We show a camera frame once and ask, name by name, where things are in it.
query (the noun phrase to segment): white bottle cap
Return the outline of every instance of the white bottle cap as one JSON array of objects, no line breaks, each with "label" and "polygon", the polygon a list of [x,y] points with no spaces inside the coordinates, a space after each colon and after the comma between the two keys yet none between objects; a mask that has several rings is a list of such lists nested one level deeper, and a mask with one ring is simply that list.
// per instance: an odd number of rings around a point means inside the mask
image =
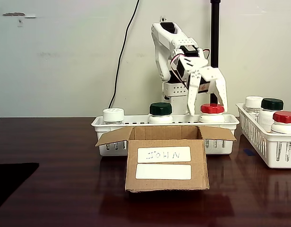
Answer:
[{"label": "white bottle cap", "polygon": [[103,121],[121,122],[125,118],[125,112],[121,108],[110,108],[103,110]]},{"label": "white bottle cap", "polygon": [[249,108],[261,108],[261,102],[263,97],[260,96],[248,96],[245,99],[245,106]]}]

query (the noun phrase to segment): white wall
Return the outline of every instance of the white wall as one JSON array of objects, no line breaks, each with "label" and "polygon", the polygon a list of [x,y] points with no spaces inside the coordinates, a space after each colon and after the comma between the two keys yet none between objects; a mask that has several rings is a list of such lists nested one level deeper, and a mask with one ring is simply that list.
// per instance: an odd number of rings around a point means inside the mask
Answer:
[{"label": "white wall", "polygon": [[[101,115],[135,2],[0,0],[0,117]],[[17,27],[8,12],[37,18]],[[150,28],[161,15],[210,46],[209,0],[141,0],[114,105],[126,114],[146,114],[160,100]],[[291,0],[222,0],[220,36],[229,112],[248,95],[281,98],[291,110]]]}]

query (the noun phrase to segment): blue tape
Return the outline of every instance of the blue tape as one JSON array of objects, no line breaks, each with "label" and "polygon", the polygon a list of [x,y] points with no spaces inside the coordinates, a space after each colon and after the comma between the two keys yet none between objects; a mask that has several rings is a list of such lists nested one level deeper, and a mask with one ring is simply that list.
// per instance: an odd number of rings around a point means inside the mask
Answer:
[{"label": "blue tape", "polygon": [[247,156],[254,156],[255,153],[251,150],[251,149],[243,149],[243,151],[245,152],[245,154],[247,154]]}]

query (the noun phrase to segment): red bottle cap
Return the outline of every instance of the red bottle cap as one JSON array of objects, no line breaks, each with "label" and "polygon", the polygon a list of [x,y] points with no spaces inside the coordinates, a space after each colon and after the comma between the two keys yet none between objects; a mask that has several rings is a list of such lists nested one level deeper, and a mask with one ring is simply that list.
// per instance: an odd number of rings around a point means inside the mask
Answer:
[{"label": "red bottle cap", "polygon": [[224,107],[220,104],[203,104],[201,106],[201,112],[205,114],[220,114],[224,112]]},{"label": "red bottle cap", "polygon": [[291,112],[290,111],[275,112],[273,115],[273,119],[276,122],[289,124],[291,123]]}]

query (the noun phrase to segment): cardboard box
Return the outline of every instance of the cardboard box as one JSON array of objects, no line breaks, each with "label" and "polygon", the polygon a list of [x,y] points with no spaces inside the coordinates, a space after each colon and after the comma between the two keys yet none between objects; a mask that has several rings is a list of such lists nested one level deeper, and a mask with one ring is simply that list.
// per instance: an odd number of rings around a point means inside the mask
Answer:
[{"label": "cardboard box", "polygon": [[96,146],[128,141],[126,191],[207,190],[206,140],[230,140],[229,129],[206,126],[126,126]]}]

